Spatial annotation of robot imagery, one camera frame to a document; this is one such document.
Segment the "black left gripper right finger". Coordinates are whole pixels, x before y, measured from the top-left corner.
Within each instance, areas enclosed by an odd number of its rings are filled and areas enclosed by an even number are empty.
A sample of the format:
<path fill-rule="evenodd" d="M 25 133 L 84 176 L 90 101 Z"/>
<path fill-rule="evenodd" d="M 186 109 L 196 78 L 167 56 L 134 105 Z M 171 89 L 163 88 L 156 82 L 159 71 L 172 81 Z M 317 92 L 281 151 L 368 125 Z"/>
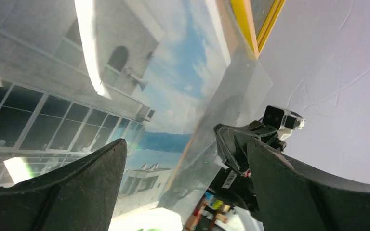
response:
<path fill-rule="evenodd" d="M 327 173 L 251 139 L 248 163 L 267 231 L 370 231 L 370 184 Z"/>

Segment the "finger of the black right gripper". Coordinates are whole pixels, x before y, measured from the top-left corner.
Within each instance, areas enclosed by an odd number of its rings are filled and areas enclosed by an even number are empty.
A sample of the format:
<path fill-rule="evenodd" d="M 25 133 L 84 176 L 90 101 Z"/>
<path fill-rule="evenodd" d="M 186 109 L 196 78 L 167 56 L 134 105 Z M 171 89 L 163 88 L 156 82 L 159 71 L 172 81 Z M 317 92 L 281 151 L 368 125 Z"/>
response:
<path fill-rule="evenodd" d="M 238 174 L 245 174 L 249 169 L 246 141 L 238 138 L 238 132 L 248 131 L 248 127 L 233 127 L 220 123 L 213 128 L 219 157 L 227 167 Z"/>

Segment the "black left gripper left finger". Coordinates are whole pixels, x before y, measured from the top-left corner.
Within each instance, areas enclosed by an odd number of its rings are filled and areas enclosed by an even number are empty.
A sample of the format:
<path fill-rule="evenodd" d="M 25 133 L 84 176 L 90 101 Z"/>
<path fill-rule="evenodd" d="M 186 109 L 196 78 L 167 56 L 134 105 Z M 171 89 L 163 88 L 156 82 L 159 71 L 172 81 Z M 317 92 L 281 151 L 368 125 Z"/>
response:
<path fill-rule="evenodd" d="M 127 157 L 117 139 L 70 164 L 0 187 L 0 231 L 106 231 Z"/>

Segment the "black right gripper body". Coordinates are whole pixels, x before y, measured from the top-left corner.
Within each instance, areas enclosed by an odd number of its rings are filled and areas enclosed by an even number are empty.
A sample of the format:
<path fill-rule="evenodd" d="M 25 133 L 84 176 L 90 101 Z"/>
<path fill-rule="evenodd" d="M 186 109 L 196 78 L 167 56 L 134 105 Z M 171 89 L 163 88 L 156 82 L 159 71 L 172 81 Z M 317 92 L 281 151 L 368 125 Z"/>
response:
<path fill-rule="evenodd" d="M 251 139 L 268 144 L 278 151 L 283 151 L 286 147 L 286 142 L 279 139 L 276 128 L 259 121 L 253 121 L 248 126 L 248 131 L 238 132 L 238 138 L 246 141 L 247 156 L 247 144 Z M 238 174 L 224 164 L 210 184 L 209 192 L 231 207 L 248 210 L 254 219 L 263 219 L 256 198 L 256 190 L 251 179 L 250 168 L 245 174 Z"/>

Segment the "building and sky photo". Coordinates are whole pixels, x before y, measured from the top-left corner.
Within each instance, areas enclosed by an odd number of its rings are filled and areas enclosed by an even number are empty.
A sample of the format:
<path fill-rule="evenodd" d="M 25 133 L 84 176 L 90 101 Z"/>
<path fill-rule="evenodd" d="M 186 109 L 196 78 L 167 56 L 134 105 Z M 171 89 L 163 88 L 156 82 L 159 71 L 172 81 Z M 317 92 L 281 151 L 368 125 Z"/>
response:
<path fill-rule="evenodd" d="M 215 0 L 0 0 L 0 187 L 117 139 L 133 150 L 157 117 L 186 135 L 213 82 Z M 118 193 L 108 230 L 135 209 Z"/>

